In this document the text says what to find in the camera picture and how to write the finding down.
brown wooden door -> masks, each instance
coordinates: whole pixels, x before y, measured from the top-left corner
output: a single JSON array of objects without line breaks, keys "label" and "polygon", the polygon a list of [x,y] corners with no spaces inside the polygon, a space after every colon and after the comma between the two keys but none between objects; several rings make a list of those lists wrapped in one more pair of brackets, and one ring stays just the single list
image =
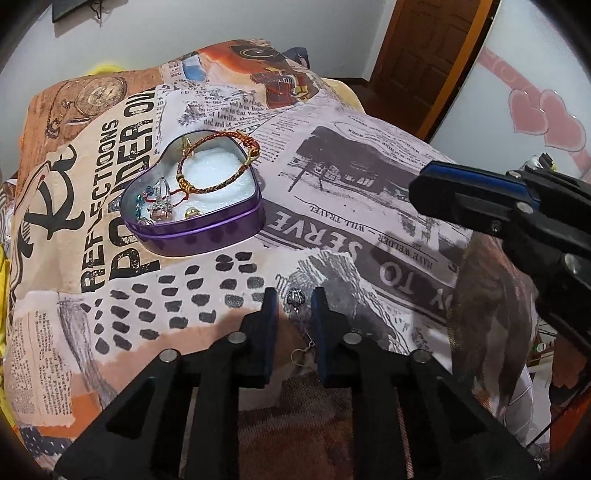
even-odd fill
[{"label": "brown wooden door", "polygon": [[372,90],[390,103],[388,121],[413,134],[418,131],[456,62],[479,4],[398,0],[371,79]]}]

braided bracelet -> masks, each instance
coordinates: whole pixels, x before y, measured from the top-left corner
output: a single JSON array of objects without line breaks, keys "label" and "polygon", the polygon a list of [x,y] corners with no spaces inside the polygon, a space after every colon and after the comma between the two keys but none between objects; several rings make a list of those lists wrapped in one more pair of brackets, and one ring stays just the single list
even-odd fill
[{"label": "braided bracelet", "polygon": [[[244,145],[248,149],[248,153],[246,155],[246,161],[238,168],[237,172],[232,175],[229,179],[224,180],[223,182],[214,185],[213,187],[207,187],[205,189],[198,189],[197,187],[193,186],[183,175],[183,164],[187,157],[199,146],[203,145],[205,142],[209,140],[213,140],[214,138],[218,137],[232,137],[236,138],[242,145]],[[246,169],[250,166],[250,164],[256,160],[261,153],[261,147],[259,146],[258,142],[246,135],[245,133],[241,132],[240,130],[236,130],[235,132],[215,132],[211,135],[203,137],[200,140],[197,140],[191,146],[186,146],[183,148],[183,155],[181,157],[180,162],[178,162],[177,167],[177,182],[180,190],[185,192],[187,195],[191,193],[211,193],[217,190],[221,190],[222,188],[230,185],[233,181],[238,179],[240,175],[246,172]]]}]

pink heart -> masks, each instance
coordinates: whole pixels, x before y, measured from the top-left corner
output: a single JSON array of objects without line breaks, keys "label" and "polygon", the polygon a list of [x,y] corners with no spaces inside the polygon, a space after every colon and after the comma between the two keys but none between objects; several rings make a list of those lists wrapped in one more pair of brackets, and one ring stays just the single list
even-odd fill
[{"label": "pink heart", "polygon": [[516,133],[544,135],[550,126],[546,114],[531,106],[530,98],[523,90],[513,90],[509,94],[509,111]]},{"label": "pink heart", "polygon": [[564,101],[553,90],[544,90],[540,97],[540,108],[545,112],[550,127],[545,134],[547,147],[556,147],[567,152],[578,152],[585,147],[585,128],[566,111]]}]

brown floor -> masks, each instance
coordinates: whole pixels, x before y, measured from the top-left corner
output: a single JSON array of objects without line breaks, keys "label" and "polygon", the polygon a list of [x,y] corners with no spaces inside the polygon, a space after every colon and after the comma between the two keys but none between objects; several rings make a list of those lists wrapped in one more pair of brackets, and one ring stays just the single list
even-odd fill
[{"label": "brown floor", "polygon": [[368,86],[358,83],[346,83],[355,92],[368,115],[396,125],[396,127],[406,130],[413,135],[421,126],[420,119],[412,119],[403,115],[395,105],[392,105],[391,101],[381,98],[371,91]]}]

purple heart-shaped box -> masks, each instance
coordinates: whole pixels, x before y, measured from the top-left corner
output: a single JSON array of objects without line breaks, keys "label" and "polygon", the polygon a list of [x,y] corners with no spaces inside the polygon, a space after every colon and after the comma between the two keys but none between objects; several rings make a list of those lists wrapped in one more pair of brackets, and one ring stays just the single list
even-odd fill
[{"label": "purple heart-shaped box", "polygon": [[[185,134],[191,143],[213,133],[199,130]],[[223,148],[246,162],[246,154],[238,143],[229,137],[219,137],[205,142],[196,152],[210,148]],[[121,217],[129,231],[151,252],[165,257],[186,257],[228,247],[256,235],[265,224],[261,189],[252,167],[243,175],[251,175],[255,185],[252,196],[218,210],[177,222],[153,225],[139,223],[136,217],[136,198],[148,186],[154,186],[172,168],[176,169],[183,149],[182,137],[172,141],[158,162],[129,184],[121,198]],[[170,189],[178,188],[177,184]]]}]

